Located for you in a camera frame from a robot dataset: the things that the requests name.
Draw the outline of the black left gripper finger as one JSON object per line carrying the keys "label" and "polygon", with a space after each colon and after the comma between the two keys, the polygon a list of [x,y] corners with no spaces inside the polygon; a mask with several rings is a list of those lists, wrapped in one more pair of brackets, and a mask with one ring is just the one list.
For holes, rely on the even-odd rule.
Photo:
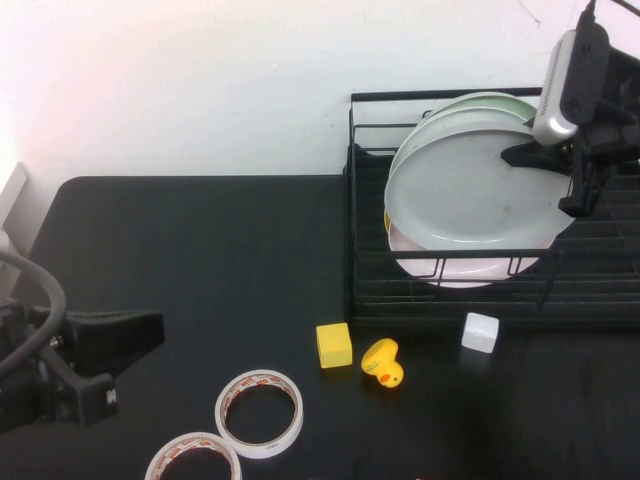
{"label": "black left gripper finger", "polygon": [[112,375],[101,373],[93,377],[82,377],[52,348],[45,350],[45,365],[49,372],[58,421],[90,426],[118,413]]}
{"label": "black left gripper finger", "polygon": [[142,310],[72,312],[68,339],[79,374],[120,375],[164,342],[164,317]]}

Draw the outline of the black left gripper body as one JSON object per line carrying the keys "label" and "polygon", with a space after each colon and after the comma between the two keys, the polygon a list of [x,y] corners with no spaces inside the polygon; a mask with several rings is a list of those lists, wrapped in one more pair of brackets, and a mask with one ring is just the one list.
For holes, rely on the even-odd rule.
{"label": "black left gripper body", "polygon": [[[9,358],[48,314],[45,308],[24,308],[13,299],[2,299],[1,359]],[[76,390],[35,353],[1,376],[1,431],[52,422],[80,422]]]}

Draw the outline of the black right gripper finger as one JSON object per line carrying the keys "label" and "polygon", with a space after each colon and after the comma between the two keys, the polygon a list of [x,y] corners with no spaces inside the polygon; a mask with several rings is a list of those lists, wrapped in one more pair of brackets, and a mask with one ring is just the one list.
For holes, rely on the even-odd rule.
{"label": "black right gripper finger", "polygon": [[613,166],[580,150],[572,151],[571,161],[571,192],[559,200],[558,208],[571,217],[588,217],[593,214]]}
{"label": "black right gripper finger", "polygon": [[565,176],[571,175],[570,153],[562,143],[542,145],[537,141],[504,149],[501,158],[515,168],[539,169]]}

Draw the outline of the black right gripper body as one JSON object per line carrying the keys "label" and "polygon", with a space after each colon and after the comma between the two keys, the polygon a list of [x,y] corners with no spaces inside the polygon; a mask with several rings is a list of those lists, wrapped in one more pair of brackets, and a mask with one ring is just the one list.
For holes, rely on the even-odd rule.
{"label": "black right gripper body", "polygon": [[580,150],[590,164],[639,162],[639,60],[610,49],[604,84],[592,118],[579,127]]}

